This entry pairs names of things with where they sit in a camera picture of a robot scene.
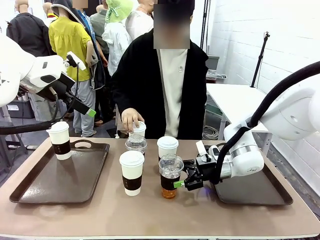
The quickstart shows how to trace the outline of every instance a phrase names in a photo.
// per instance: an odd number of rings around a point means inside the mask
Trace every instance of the tray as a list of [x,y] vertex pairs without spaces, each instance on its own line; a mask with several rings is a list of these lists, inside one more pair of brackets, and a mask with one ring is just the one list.
[[294,202],[267,165],[254,174],[225,179],[214,188],[225,204],[281,206]]
[[10,201],[20,204],[88,201],[95,192],[110,145],[82,139],[71,142],[70,147],[71,158],[67,160],[58,160],[51,147],[10,195]]

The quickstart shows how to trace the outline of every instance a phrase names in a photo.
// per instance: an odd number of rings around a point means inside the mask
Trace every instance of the black pole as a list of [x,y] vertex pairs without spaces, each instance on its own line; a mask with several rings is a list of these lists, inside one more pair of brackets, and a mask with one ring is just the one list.
[[209,0],[204,0],[202,31],[201,31],[201,41],[200,41],[200,48],[201,49],[204,48],[205,33],[206,33],[206,22],[207,22],[207,16],[208,16],[208,5],[209,5]]
[[258,63],[257,63],[256,68],[255,68],[255,72],[254,72],[254,75],[253,75],[253,80],[252,80],[252,83],[251,83],[251,86],[250,86],[251,88],[255,87],[255,82],[256,82],[256,79],[257,79],[259,67],[260,67],[262,58],[264,57],[265,47],[266,47],[266,43],[267,43],[267,40],[268,40],[269,37],[270,37],[269,32],[266,32],[264,40],[263,40],[261,53],[260,53],[260,56],[259,56],[259,59],[258,59]]

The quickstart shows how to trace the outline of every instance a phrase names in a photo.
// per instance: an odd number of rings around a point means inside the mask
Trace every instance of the tray handle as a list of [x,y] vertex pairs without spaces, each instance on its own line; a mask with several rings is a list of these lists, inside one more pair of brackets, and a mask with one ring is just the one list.
[[[81,146],[81,147],[76,147],[76,144],[78,143],[88,143],[88,144],[91,144],[91,147],[86,147],[86,146]],[[104,150],[105,152],[108,151],[109,149],[109,144],[107,143],[96,143],[96,142],[92,142],[90,140],[87,140],[87,139],[81,139],[81,140],[77,140],[77,141],[73,141],[73,142],[70,142],[70,147],[72,149],[101,149],[101,150]]]

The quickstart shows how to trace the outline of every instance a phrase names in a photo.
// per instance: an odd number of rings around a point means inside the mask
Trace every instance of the white cup lid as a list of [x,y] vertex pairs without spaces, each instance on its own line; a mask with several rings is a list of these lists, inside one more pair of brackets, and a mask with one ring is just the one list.
[[126,151],[120,156],[119,162],[127,168],[134,168],[145,161],[145,157],[140,151]]
[[134,133],[141,133],[147,129],[147,126],[143,121],[139,121],[139,127],[136,127],[135,123],[133,123],[132,126]]
[[49,134],[57,134],[61,133],[69,128],[69,124],[65,121],[58,121],[57,123],[53,124],[50,129],[46,130]]
[[163,149],[175,149],[179,146],[179,141],[173,136],[163,136],[159,138],[157,145]]

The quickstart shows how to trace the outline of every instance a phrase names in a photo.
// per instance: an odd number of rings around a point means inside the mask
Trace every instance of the plastic cup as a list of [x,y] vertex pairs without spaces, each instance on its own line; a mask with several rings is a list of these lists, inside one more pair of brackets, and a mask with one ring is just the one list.
[[66,160],[71,157],[69,125],[65,121],[59,121],[52,125],[46,132],[58,160]]
[[182,158],[176,154],[167,154],[159,161],[162,196],[165,199],[173,199],[177,194],[174,183],[180,180],[184,169]]
[[128,151],[139,151],[143,155],[146,153],[147,140],[141,135],[132,134],[125,142],[125,148]]
[[140,136],[145,136],[147,126],[143,121],[139,121],[139,127],[136,126],[135,123],[133,125],[133,132],[129,132],[129,136],[131,135],[140,135]]
[[144,155],[140,151],[126,151],[119,161],[125,193],[128,196],[138,195],[141,191]]
[[157,141],[158,155],[160,159],[167,154],[176,154],[179,146],[179,141],[172,136],[163,136]]

